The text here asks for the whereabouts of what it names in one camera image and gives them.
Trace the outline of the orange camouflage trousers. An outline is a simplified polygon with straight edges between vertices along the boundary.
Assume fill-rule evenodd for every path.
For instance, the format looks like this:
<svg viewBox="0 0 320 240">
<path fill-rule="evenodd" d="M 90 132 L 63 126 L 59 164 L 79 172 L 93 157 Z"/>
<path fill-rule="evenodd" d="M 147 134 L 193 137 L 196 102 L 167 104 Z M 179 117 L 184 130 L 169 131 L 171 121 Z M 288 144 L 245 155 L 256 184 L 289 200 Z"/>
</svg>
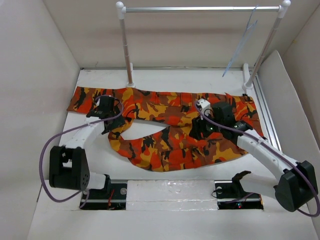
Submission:
<svg viewBox="0 0 320 240">
<path fill-rule="evenodd" d="M 132 87 L 104 89 L 77 87 L 68 111 L 87 114 L 101 95 L 114 96 L 124 106 L 124 125 L 108 134 L 111 148 L 133 165 L 153 172 L 169 172 L 200 168 L 231 161 L 245 155 L 245 150 L 212 132 L 199 140 L 190 136 L 192 120 L 199 116 L 195 101 L 211 104 L 225 102 L 237 121 L 244 121 L 262 134 L 259 115 L 251 96 L 218 93 L 156 92 Z M 141 138 L 124 139 L 122 134 L 134 120 L 166 124 L 159 132 Z"/>
</svg>

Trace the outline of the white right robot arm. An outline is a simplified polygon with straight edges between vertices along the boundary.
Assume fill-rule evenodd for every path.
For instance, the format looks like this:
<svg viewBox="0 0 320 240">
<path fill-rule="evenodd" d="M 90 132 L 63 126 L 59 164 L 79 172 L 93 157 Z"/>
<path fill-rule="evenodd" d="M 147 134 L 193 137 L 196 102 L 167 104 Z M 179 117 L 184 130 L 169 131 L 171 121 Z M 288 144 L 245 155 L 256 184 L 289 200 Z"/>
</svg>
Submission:
<svg viewBox="0 0 320 240">
<path fill-rule="evenodd" d="M 310 162 L 299 162 L 277 150 L 249 123 L 236 120 L 232 106 L 226 102 L 211 105 L 201 98 L 194 102 L 194 106 L 199 113 L 192 120 L 196 137 L 221 133 L 225 139 L 252 155 L 273 175 L 272 178 L 262 177 L 248 170 L 236 174 L 231 184 L 235 196 L 268 196 L 289 212 L 299 211 L 310 200 L 320 204 L 315 168 Z"/>
</svg>

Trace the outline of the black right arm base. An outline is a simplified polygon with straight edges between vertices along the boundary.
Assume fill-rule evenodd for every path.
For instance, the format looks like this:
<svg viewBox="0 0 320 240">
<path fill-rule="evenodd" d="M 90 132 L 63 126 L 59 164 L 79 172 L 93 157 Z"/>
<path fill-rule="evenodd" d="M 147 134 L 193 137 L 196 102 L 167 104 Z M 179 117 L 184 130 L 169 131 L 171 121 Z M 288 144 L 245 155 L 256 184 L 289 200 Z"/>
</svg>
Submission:
<svg viewBox="0 0 320 240">
<path fill-rule="evenodd" d="M 211 196 L 217 200 L 218 210 L 263 210 L 262 198 L 257 193 L 245 192 L 232 180 L 215 180 Z"/>
</svg>

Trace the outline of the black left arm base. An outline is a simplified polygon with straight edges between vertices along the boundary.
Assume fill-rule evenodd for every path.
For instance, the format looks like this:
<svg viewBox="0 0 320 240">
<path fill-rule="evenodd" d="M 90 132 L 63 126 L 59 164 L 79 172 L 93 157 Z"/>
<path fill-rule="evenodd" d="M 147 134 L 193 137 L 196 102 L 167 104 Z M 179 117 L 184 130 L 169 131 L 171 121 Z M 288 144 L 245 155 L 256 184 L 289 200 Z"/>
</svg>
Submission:
<svg viewBox="0 0 320 240">
<path fill-rule="evenodd" d="M 89 191 L 88 200 L 87 195 L 83 194 L 79 206 L 84 203 L 81 210 L 107 210 L 107 211 L 121 211 L 126 209 L 127 203 L 127 181 L 115 181 L 110 183 L 109 192 L 92 189 Z"/>
</svg>

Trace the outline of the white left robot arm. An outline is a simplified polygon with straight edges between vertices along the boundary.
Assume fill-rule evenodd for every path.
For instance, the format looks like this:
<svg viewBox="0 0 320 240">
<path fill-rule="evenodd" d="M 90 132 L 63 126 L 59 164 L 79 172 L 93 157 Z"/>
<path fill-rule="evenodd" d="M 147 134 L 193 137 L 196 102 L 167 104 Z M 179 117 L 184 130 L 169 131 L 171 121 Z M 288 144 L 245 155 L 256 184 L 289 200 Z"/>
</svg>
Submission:
<svg viewBox="0 0 320 240">
<path fill-rule="evenodd" d="M 111 194 L 111 180 L 107 174 L 90 171 L 86 150 L 97 137 L 124 125 L 124 106 L 119 99 L 102 95 L 94 100 L 83 125 L 66 143 L 53 146 L 49 154 L 49 184 L 52 188 L 75 191 L 92 190 L 100 198 Z"/>
</svg>

